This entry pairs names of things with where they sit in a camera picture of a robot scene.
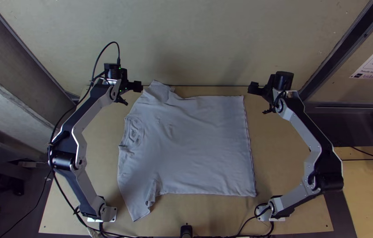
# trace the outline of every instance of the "beige wall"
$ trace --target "beige wall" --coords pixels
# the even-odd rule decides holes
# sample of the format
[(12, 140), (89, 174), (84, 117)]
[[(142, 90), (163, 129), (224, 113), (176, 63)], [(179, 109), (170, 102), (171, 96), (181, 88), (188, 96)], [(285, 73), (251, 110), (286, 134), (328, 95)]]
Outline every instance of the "beige wall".
[[(368, 0), (0, 0), (0, 13), (62, 87), (79, 94), (110, 41), (130, 80), (300, 89)], [(116, 61), (111, 47), (98, 65)]]
[(0, 86), (53, 124), (73, 106), (1, 21)]
[(309, 101), (373, 104), (373, 79), (348, 78), (373, 54), (373, 32)]

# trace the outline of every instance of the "white t-shirt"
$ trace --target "white t-shirt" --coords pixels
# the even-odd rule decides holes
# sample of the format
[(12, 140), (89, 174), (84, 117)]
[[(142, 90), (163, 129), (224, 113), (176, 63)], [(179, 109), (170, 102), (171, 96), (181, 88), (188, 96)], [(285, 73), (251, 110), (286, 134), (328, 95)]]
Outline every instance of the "white t-shirt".
[(136, 221), (156, 196), (256, 196), (243, 96), (181, 98), (153, 81), (125, 118), (119, 188)]

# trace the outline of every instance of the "wire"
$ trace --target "wire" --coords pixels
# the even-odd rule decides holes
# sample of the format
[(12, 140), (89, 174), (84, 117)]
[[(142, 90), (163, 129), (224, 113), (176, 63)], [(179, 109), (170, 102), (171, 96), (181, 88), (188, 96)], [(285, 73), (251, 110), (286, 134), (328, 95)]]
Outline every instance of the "wire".
[[(262, 206), (262, 205), (267, 205), (267, 203), (262, 203), (262, 204), (259, 204), (256, 206), (256, 208), (254, 209), (254, 211), (257, 210), (257, 207), (259, 206)], [(238, 233), (236, 235), (233, 235), (233, 236), (228, 236), (228, 237), (225, 237), (225, 238), (237, 238), (237, 237), (253, 237), (253, 238), (259, 238), (259, 237), (269, 237), (270, 234), (273, 232), (273, 229), (275, 228), (275, 224), (271, 221), (270, 222), (270, 231), (267, 233), (267, 234), (264, 234), (264, 235), (251, 235), (251, 234), (241, 234), (241, 231), (244, 229), (245, 225), (251, 221), (252, 219), (255, 219), (255, 218), (258, 218), (260, 217), (261, 215), (263, 215), (265, 212), (267, 212), (268, 210), (270, 209), (270, 206), (266, 207), (265, 209), (263, 209), (262, 212), (260, 212), (259, 214), (254, 214), (254, 216), (248, 218), (244, 224), (242, 224), (241, 228), (239, 229)]]
[(100, 235), (101, 235), (102, 237), (104, 237), (104, 238), (108, 238), (108, 237), (103, 233), (104, 229), (103, 229), (103, 223), (102, 223), (102, 222), (100, 222), (100, 224), (98, 225), (98, 229), (100, 230)]
[[(338, 142), (338, 144), (342, 144), (343, 146), (346, 146), (346, 147), (351, 147), (351, 148), (353, 148), (353, 149), (355, 149), (355, 150), (357, 150), (357, 151), (359, 151), (359, 152), (361, 152), (361, 153), (363, 153), (363, 154), (366, 154), (366, 155), (368, 155), (368, 156), (371, 156), (371, 157), (373, 157), (373, 154), (371, 154), (371, 153), (369, 153), (369, 152), (366, 152), (366, 151), (363, 151), (363, 150), (360, 150), (360, 149), (358, 149), (358, 148), (356, 148), (356, 147), (354, 147), (354, 146), (351, 146), (351, 145), (349, 145), (349, 144), (347, 144), (347, 143), (344, 143), (344, 142), (342, 142), (340, 139), (338, 139), (337, 137), (335, 137), (335, 136), (333, 136), (333, 135), (329, 135), (329, 140), (331, 140), (331, 139), (333, 139), (333, 140), (335, 140), (336, 142)], [(373, 159), (357, 159), (357, 160), (355, 160), (355, 161), (362, 161), (362, 160), (373, 160)]]
[[(369, 155), (369, 156), (373, 157), (373, 154), (371, 154), (371, 153), (368, 153), (366, 151), (360, 150), (360, 149), (358, 149), (358, 148), (356, 148), (354, 146), (350, 146), (350, 147), (353, 148), (353, 149), (355, 149), (355, 150), (357, 150), (357, 151), (359, 151), (359, 152), (361, 152), (361, 153), (363, 153), (363, 154), (366, 154), (366, 155)], [(373, 159), (358, 159), (358, 160), (355, 160), (355, 161), (361, 161), (361, 160), (373, 160)]]
[(112, 41), (110, 43), (108, 43), (102, 50), (101, 52), (98, 54), (98, 57), (97, 59), (95, 60), (95, 63), (94, 63), (94, 68), (93, 68), (93, 75), (91, 76), (91, 80), (94, 79), (94, 74), (95, 74), (95, 68), (97, 67), (97, 63), (98, 63), (98, 60), (100, 59), (101, 55), (103, 54), (103, 52), (106, 50), (106, 48), (108, 46), (110, 46), (111, 44), (116, 44), (117, 45), (117, 64), (120, 64), (120, 48), (119, 48), (119, 44), (116, 42), (116, 41)]
[(45, 181), (44, 181), (44, 185), (42, 187), (42, 191), (41, 191), (41, 194), (40, 194), (40, 197), (38, 198), (38, 201), (37, 201), (37, 204), (35, 205), (35, 207), (33, 209), (31, 209), (27, 214), (25, 214), (21, 219), (19, 219), (19, 221), (17, 221), (13, 226), (11, 226), (6, 232), (4, 232), (0, 238), (2, 238), (5, 234), (7, 234), (10, 230), (12, 230), (19, 222), (21, 222), (25, 217), (27, 217), (33, 210), (35, 210), (35, 208), (37, 208), (38, 204), (40, 203), (40, 200), (41, 200), (41, 197), (42, 197), (42, 194), (44, 193), (44, 190), (45, 190), (45, 185), (47, 184), (47, 179), (48, 177), (50, 176), (51, 174), (51, 171), (47, 174), (47, 177), (45, 177)]

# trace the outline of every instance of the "wooden table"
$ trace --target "wooden table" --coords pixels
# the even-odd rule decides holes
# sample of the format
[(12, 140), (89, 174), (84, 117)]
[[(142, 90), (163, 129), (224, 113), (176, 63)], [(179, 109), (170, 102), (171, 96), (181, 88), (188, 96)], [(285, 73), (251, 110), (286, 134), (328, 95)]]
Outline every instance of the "wooden table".
[[(359, 147), (373, 154), (373, 147)], [(343, 160), (372, 159), (352, 148), (335, 148)], [(344, 161), (344, 195), (359, 238), (373, 237), (373, 160)]]
[[(234, 235), (242, 223), (253, 215), (257, 204), (267, 202), (272, 195), (284, 194), (299, 184), (303, 161), (309, 150), (288, 121), (273, 113), (261, 113), (269, 104), (260, 96), (247, 94), (246, 87), (182, 86), (176, 87), (175, 92), (181, 97), (245, 96), (258, 196), (166, 194), (157, 198), (149, 215), (132, 222), (117, 184), (118, 144), (123, 135), (123, 118), (140, 96), (139, 93), (128, 92), (123, 97), (130, 103), (129, 106), (112, 104), (103, 108), (84, 131), (88, 143), (88, 175), (97, 193), (118, 208), (116, 222), (106, 223), (106, 231), (140, 236), (179, 236), (180, 226), (189, 223), (193, 226), (194, 235)], [(69, 200), (74, 206), (78, 205), (68, 184), (62, 177), (59, 178)], [(243, 233), (265, 234), (268, 226), (268, 223), (252, 220)], [(55, 184), (51, 187), (39, 231), (87, 234)], [(325, 199), (319, 196), (296, 208), (285, 222), (276, 223), (273, 233), (323, 231), (332, 231), (332, 224)]]

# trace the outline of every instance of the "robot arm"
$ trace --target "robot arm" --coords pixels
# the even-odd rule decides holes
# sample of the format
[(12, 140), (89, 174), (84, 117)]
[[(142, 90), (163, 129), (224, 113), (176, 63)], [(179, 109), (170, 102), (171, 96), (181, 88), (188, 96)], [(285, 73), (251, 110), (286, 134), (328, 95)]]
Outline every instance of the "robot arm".
[(127, 70), (119, 64), (105, 64), (105, 80), (99, 79), (90, 91), (90, 97), (63, 123), (59, 134), (48, 148), (48, 163), (69, 183), (79, 200), (79, 210), (88, 221), (114, 222), (117, 208), (107, 206), (98, 196), (85, 171), (86, 141), (83, 130), (105, 106), (113, 102), (127, 105), (121, 95), (129, 90), (141, 92), (139, 81), (129, 82)]
[(284, 220), (295, 207), (311, 200), (324, 192), (338, 191), (343, 187), (342, 161), (335, 154), (332, 143), (304, 112), (304, 104), (297, 91), (289, 91), (293, 73), (278, 71), (272, 74), (268, 84), (259, 88), (251, 82), (248, 93), (262, 96), (269, 102), (264, 114), (274, 112), (291, 122), (310, 150), (304, 161), (304, 175), (296, 188), (282, 196), (273, 196), (267, 205), (256, 208), (261, 221)]

